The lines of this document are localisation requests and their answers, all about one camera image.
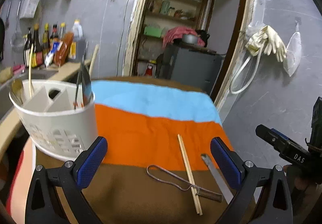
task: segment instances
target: gray cabinet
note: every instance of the gray cabinet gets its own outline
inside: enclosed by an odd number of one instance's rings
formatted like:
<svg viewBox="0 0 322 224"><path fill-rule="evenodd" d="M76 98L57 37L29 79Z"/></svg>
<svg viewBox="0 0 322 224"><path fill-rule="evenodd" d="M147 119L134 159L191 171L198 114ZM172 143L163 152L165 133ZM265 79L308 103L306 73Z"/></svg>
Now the gray cabinet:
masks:
<svg viewBox="0 0 322 224"><path fill-rule="evenodd" d="M223 58L193 49L168 45L164 52L159 78L194 86L210 94Z"/></svg>

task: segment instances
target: metal spoon handle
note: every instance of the metal spoon handle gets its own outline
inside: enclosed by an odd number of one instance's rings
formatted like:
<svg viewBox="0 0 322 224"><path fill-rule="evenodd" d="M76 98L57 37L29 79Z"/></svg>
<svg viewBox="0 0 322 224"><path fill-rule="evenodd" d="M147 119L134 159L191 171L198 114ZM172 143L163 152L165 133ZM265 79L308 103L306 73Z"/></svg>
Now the metal spoon handle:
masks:
<svg viewBox="0 0 322 224"><path fill-rule="evenodd" d="M7 16L6 16L6 18L5 18L5 22L6 22L6 24L9 22L9 13L10 13L10 8L11 8L11 1L9 2L8 11L7 11Z"/></svg>
<svg viewBox="0 0 322 224"><path fill-rule="evenodd" d="M18 10L17 10L17 17L16 17L17 24L18 24L18 20L19 20L21 2L22 2L22 0L19 1Z"/></svg>

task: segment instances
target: sink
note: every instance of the sink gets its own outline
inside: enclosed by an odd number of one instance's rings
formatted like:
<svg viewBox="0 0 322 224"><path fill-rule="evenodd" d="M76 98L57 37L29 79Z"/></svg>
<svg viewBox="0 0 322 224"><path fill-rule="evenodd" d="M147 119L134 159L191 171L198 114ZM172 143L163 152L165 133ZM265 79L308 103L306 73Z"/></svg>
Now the sink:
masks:
<svg viewBox="0 0 322 224"><path fill-rule="evenodd" d="M31 72L32 79L49 79L57 71L47 71L47 70L35 70ZM7 85L11 83L14 79L20 78L21 80L28 80L28 70L25 73L16 75L8 80L5 84L0 86L0 123L6 117L7 113L13 107L13 104L9 98L9 90Z"/></svg>

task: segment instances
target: pink cloth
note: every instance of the pink cloth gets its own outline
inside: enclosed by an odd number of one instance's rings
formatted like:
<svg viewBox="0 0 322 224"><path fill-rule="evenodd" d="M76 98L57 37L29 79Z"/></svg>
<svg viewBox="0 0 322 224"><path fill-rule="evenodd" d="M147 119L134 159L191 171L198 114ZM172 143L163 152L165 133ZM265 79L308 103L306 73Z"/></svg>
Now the pink cloth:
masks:
<svg viewBox="0 0 322 224"><path fill-rule="evenodd" d="M184 34L192 34L198 36L194 29L184 26L178 26L169 30L166 33L165 37L163 37L162 48L165 48L168 43L173 43L174 39L181 39ZM198 39L198 45L201 47L204 46L204 41L200 38Z"/></svg>

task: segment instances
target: gray wall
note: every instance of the gray wall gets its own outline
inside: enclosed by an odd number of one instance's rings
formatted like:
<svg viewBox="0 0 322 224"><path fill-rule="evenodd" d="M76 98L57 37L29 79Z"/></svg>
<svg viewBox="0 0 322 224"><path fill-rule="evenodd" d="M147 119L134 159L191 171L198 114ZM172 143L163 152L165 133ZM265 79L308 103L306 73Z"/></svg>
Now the gray wall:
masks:
<svg viewBox="0 0 322 224"><path fill-rule="evenodd" d="M234 30L239 0L215 0L211 21L209 24L207 47L225 54Z"/></svg>
<svg viewBox="0 0 322 224"><path fill-rule="evenodd" d="M13 0L10 12L10 27L5 34L4 60L0 64L0 69L23 63L22 55L12 56L10 38L15 30L15 15L17 13L19 0ZM130 15L133 8L133 1L129 0L125 21L125 30L122 40L122 47L119 58L119 75L122 71L123 56L127 31L129 27ZM80 19L83 26L84 35L89 43L89 53L91 54L96 44L100 44L99 55L96 59L93 76L107 77L116 73L117 50L120 43L123 14L126 0L42 0L41 34L44 24L49 22L50 29L54 23L66 22L67 30L71 29L76 18ZM4 3L1 17L4 20L7 10L8 0ZM21 20L23 33L27 32L25 21Z"/></svg>
<svg viewBox="0 0 322 224"><path fill-rule="evenodd" d="M313 105L322 95L321 14L312 0L266 0L264 23L272 26L285 44L295 31L297 17L302 20L302 59L294 75L290 78L275 56L263 56L254 81L239 94L223 122L236 152L260 167L286 161L255 135L256 126L273 127L306 147Z"/></svg>

